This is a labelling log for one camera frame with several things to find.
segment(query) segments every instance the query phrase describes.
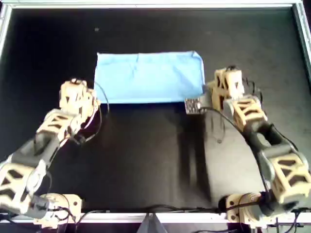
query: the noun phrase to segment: blue cloth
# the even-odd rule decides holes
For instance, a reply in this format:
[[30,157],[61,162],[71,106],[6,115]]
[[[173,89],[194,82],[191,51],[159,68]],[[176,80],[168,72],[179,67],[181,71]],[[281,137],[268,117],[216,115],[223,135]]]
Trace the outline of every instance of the blue cloth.
[[[198,53],[98,54],[95,82],[109,103],[179,102],[203,93],[203,61]],[[106,103],[100,88],[95,90]]]

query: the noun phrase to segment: black mat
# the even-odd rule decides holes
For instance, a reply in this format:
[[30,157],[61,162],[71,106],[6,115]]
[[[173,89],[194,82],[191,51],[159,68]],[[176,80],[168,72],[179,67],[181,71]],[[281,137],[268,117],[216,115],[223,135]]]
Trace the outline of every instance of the black mat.
[[[262,89],[270,120],[308,156],[311,98],[290,9],[145,9],[13,11],[0,65],[2,158],[58,106],[63,81],[93,79],[97,52],[187,50],[202,56],[207,81],[215,69],[238,65]],[[206,152],[206,168],[203,129],[204,119],[186,117],[183,104],[112,106],[96,139],[58,154],[52,192],[78,194],[98,209],[208,207],[226,193],[226,182],[244,192],[243,179],[256,181],[250,191],[260,189],[248,151],[231,160]],[[231,137],[226,151],[234,153]]]

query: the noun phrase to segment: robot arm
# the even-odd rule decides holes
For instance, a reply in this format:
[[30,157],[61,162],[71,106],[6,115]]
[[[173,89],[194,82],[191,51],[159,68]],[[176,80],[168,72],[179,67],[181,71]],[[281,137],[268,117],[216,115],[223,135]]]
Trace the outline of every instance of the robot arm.
[[47,113],[34,138],[0,164],[1,209],[36,219],[47,214],[51,201],[35,192],[59,148],[93,118],[99,106],[86,81],[72,79],[62,84],[60,109]]
[[[261,194],[230,195],[226,199],[230,221],[264,226],[309,196],[311,175],[306,157],[268,122],[260,100],[244,94],[240,70],[228,67],[215,71],[214,81],[207,84],[204,95],[187,99],[185,107],[187,114],[203,114],[208,109],[222,112],[234,122],[255,156],[266,190]],[[231,208],[250,202],[258,205]]]

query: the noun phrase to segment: wire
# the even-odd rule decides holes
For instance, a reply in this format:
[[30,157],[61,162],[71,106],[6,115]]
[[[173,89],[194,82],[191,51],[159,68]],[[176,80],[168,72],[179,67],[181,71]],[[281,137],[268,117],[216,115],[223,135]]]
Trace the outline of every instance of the wire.
[[236,232],[237,229],[233,229],[233,230],[220,230],[220,231],[212,231],[212,230],[200,230],[200,231],[196,231],[194,233],[231,233],[231,232]]
[[243,81],[244,83],[246,83],[248,87],[249,87],[249,84],[250,84],[250,83],[252,84],[252,86],[253,86],[252,95],[253,95],[253,96],[256,95],[256,94],[255,94],[255,91],[257,91],[257,92],[259,93],[259,100],[260,100],[260,105],[261,105],[261,108],[262,108],[262,106],[263,106],[263,105],[262,105],[262,103],[263,103],[263,94],[262,94],[261,90],[260,90],[259,88],[256,87],[254,81],[250,81],[250,80],[248,80],[248,78],[242,78],[242,81]]
[[229,208],[226,208],[226,212],[236,209],[236,208],[242,208],[242,207],[247,207],[247,206],[253,206],[253,205],[258,205],[259,201],[254,201],[254,202],[249,202],[249,203],[244,203],[244,204],[238,204],[238,205],[234,205],[231,206]]
[[[68,198],[66,198],[66,196],[65,195],[63,195],[63,194],[61,194],[65,199],[66,199],[66,201],[67,201],[67,203],[68,203],[68,209],[70,209],[70,204],[69,204],[69,200],[68,200]],[[67,218],[67,223],[66,223],[66,225],[65,225],[65,229],[64,229],[64,231],[63,232],[66,232],[66,229],[67,229],[67,226],[68,226],[68,222],[69,222],[69,215],[68,215],[68,218]]]
[[212,112],[216,112],[218,113],[219,115],[221,115],[224,119],[226,119],[242,136],[242,132],[240,131],[240,129],[237,127],[237,125],[230,119],[228,118],[227,116],[225,116],[222,112],[218,111],[217,109],[214,109],[212,107],[202,107],[202,109],[205,109],[207,111],[212,111]]
[[295,213],[295,219],[294,219],[294,222],[292,223],[291,227],[284,233],[289,233],[294,227],[295,227],[295,232],[297,230],[297,220],[298,220],[298,217],[299,215],[302,213],[302,212],[305,212],[307,210],[311,210],[311,208],[299,208],[299,209],[296,209],[296,210],[292,210],[292,212]]
[[96,133],[94,133],[93,135],[91,135],[90,137],[86,138],[85,139],[85,142],[88,142],[89,140],[91,140],[92,138],[94,138],[100,131],[101,131],[101,128],[102,128],[102,123],[103,123],[103,119],[102,119],[102,110],[101,110],[101,107],[99,106],[98,107],[98,111],[99,111],[99,127],[96,131]]
[[[110,113],[110,106],[109,106],[109,101],[108,101],[107,95],[106,95],[104,89],[102,88],[102,86],[101,86],[99,83],[97,83],[96,81],[93,81],[93,80],[88,80],[88,82],[89,82],[89,81],[92,82],[92,83],[94,83],[94,85],[97,85],[97,86],[100,88],[102,94],[104,95],[104,97],[105,97],[105,99],[106,99],[106,105],[107,105],[107,112],[106,112],[105,117],[107,117],[108,114]],[[101,130],[101,128],[102,128],[103,117],[102,117],[102,110],[101,110],[101,106],[100,106],[100,105],[98,106],[98,111],[99,111],[99,115],[100,115],[99,127],[98,127],[96,133],[94,133],[94,134],[91,135],[90,137],[84,138],[84,137],[82,136],[82,137],[84,138],[84,142],[88,142],[89,140],[91,140],[92,138],[94,138],[94,137],[100,132],[100,130]],[[90,123],[91,123],[91,121],[93,120],[94,116],[95,116],[95,109],[94,109],[94,112],[93,112],[93,114],[92,114],[90,120],[88,121],[87,125],[83,128],[83,130],[86,129],[86,128],[90,125]]]
[[110,112],[110,107],[109,107],[109,101],[108,101],[107,95],[106,95],[104,89],[102,88],[102,86],[98,82],[96,82],[96,81],[93,81],[93,82],[94,82],[95,85],[97,85],[100,88],[102,94],[105,96],[105,99],[106,99],[106,102],[107,102],[106,103],[107,104],[107,113],[106,113],[106,115],[108,115],[108,113]]
[[65,218],[56,217],[59,221],[64,221],[64,220],[68,219],[69,217],[71,217],[72,220],[75,222],[76,217],[71,213],[70,209],[67,207],[58,207],[56,209],[48,209],[48,211],[51,211],[51,212],[58,212],[58,211],[62,211],[62,210],[66,211],[68,214]]
[[82,217],[79,219],[79,221],[77,221],[77,223],[75,224],[75,230],[74,230],[74,232],[77,233],[78,227],[79,227],[81,221],[82,221],[83,218],[85,218],[88,214],[100,213],[100,212],[103,212],[103,211],[102,211],[102,210],[93,210],[93,211],[86,212],[84,215],[82,215]]

